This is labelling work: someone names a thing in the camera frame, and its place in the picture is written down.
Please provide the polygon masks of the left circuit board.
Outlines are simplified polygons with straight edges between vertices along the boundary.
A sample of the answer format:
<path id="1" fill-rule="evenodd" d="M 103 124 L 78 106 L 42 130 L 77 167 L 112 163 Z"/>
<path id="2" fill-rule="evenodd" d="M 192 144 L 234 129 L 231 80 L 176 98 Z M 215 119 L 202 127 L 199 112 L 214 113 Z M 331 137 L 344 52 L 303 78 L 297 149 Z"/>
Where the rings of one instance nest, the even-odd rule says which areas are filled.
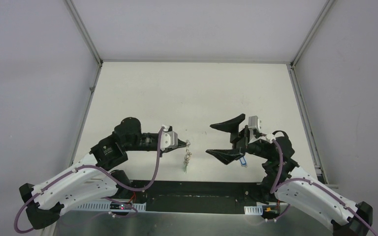
<path id="1" fill-rule="evenodd" d="M 111 210 L 132 210 L 132 205 L 125 204 L 125 203 L 110 203 Z"/>

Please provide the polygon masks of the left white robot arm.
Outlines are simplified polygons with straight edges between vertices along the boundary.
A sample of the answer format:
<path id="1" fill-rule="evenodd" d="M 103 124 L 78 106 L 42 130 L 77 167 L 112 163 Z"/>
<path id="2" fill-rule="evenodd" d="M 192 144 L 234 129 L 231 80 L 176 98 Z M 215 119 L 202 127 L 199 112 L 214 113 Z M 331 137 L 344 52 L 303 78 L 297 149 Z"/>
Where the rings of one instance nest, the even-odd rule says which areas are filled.
<path id="1" fill-rule="evenodd" d="M 143 192 L 153 185 L 162 155 L 187 144 L 178 138 L 172 126 L 163 125 L 157 133 L 143 133 L 139 119 L 125 118 L 111 135 L 100 140 L 75 164 L 41 184 L 20 186 L 24 205 L 16 214 L 14 229 L 20 234 L 28 232 L 18 227 L 22 212 L 26 213 L 32 230 L 41 230 L 88 201 L 111 196 L 124 199 L 130 192 Z M 124 171 L 114 170 L 128 160 L 129 151 L 156 152 L 153 177 L 143 187 L 131 186 Z"/>

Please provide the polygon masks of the metal crescent keyring plate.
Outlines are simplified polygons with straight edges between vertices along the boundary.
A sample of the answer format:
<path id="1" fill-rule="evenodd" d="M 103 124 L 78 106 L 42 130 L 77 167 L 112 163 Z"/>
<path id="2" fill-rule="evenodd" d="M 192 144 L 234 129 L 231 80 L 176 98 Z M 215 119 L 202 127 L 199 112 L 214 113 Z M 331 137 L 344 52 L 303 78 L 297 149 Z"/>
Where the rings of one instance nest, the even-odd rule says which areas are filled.
<path id="1" fill-rule="evenodd" d="M 187 144 L 187 147 L 185 148 L 185 156 L 184 156 L 183 165 L 189 165 L 190 159 L 192 157 L 192 153 L 191 153 L 191 151 L 189 149 L 189 147 L 191 145 L 191 142 L 190 142 L 190 140 L 186 140 L 186 142 L 188 144 Z"/>

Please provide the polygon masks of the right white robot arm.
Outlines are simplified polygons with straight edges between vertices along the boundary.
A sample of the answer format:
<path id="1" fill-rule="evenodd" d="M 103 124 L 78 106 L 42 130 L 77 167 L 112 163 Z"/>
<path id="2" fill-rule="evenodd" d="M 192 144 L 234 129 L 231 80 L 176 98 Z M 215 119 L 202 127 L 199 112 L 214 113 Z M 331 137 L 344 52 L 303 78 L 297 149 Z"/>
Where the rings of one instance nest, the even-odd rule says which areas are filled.
<path id="1" fill-rule="evenodd" d="M 208 149 L 221 163 L 228 165 L 246 154 L 265 159 L 266 176 L 258 183 L 251 198 L 258 202 L 284 202 L 317 220 L 334 236 L 365 236 L 373 229 L 373 208 L 366 202 L 355 202 L 335 192 L 311 176 L 295 160 L 295 151 L 288 134 L 282 130 L 264 133 L 258 116 L 246 119 L 240 114 L 227 121 L 211 124 L 212 129 L 230 135 L 230 149 Z"/>

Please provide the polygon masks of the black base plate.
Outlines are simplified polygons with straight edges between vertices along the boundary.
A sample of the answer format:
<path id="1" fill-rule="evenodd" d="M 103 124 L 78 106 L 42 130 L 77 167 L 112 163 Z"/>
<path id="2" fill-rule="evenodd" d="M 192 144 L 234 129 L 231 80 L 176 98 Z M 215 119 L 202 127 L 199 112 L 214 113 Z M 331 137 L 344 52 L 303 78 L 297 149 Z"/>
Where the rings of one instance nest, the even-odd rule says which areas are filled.
<path id="1" fill-rule="evenodd" d="M 149 212 L 244 214 L 245 207 L 277 202 L 269 189 L 255 182 L 161 181 L 143 192 L 122 187 L 112 199 L 132 199 Z"/>

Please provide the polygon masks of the blue key tag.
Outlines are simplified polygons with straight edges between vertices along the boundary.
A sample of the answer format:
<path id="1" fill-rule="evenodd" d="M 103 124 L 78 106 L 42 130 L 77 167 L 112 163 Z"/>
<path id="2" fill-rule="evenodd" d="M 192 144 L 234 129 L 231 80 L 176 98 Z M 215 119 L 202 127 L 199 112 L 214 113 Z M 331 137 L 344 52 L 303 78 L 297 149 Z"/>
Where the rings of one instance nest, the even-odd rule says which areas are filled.
<path id="1" fill-rule="evenodd" d="M 241 157 L 241 158 L 239 159 L 239 161 L 240 161 L 240 165 L 241 165 L 242 167 L 244 167 L 244 168 L 247 168 L 247 167 L 248 167 L 248 164 L 247 164 L 247 161 L 246 161 L 245 157 Z"/>

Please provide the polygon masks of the circuit board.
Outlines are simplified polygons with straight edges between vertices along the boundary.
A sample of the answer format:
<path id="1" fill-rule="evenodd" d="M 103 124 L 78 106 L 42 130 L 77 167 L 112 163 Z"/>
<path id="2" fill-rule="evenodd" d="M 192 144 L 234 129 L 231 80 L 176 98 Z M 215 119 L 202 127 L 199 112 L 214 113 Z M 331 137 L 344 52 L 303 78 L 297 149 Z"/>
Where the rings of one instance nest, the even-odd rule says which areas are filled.
<path id="1" fill-rule="evenodd" d="M 263 214 L 262 218 L 264 219 L 274 219 L 277 218 L 281 213 L 280 206 L 272 205 L 272 206 L 263 206 Z"/>
<path id="2" fill-rule="evenodd" d="M 132 210 L 132 205 L 125 204 L 125 203 L 110 203 L 111 210 Z"/>

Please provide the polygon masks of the right circuit board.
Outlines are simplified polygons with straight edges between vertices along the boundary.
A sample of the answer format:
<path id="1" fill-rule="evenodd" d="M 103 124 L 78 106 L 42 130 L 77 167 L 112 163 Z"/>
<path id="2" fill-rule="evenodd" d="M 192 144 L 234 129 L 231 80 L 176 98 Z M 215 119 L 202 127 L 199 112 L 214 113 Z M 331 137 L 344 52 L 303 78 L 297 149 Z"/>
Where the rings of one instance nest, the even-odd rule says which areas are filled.
<path id="1" fill-rule="evenodd" d="M 263 206 L 263 214 L 262 218 L 264 219 L 274 219 L 277 218 L 281 213 L 280 206 L 272 205 L 272 206 Z"/>

